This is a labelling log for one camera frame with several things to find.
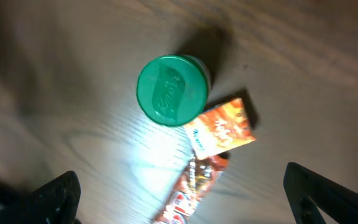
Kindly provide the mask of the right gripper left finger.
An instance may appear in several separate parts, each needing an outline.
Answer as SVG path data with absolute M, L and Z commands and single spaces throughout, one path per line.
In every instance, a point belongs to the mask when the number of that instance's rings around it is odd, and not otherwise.
M 0 183 L 0 223 L 79 223 L 80 196 L 80 182 L 72 170 L 27 194 Z

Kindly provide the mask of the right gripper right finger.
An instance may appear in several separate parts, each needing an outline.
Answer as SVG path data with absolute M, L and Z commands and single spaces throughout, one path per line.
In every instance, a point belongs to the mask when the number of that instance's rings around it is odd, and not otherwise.
M 283 186 L 297 224 L 325 223 L 325 212 L 338 223 L 358 223 L 358 193 L 295 162 L 287 164 Z

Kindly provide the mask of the orange tissue pack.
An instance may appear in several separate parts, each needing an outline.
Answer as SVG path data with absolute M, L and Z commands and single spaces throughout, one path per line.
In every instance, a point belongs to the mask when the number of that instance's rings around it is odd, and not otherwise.
M 220 104 L 184 125 L 198 159 L 215 156 L 256 140 L 241 98 Z

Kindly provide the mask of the red Top chocolate bar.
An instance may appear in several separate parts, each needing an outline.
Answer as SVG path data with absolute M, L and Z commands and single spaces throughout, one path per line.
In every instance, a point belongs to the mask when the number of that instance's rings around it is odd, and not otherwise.
M 203 160 L 192 157 L 151 224 L 187 224 L 227 165 L 228 160 L 220 155 Z

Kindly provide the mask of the green lid white jar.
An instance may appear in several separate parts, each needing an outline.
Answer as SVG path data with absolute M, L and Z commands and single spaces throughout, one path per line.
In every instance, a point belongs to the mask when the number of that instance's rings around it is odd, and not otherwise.
M 209 69 L 191 55 L 163 55 L 139 73 L 137 102 L 153 122 L 183 126 L 203 111 L 211 90 Z

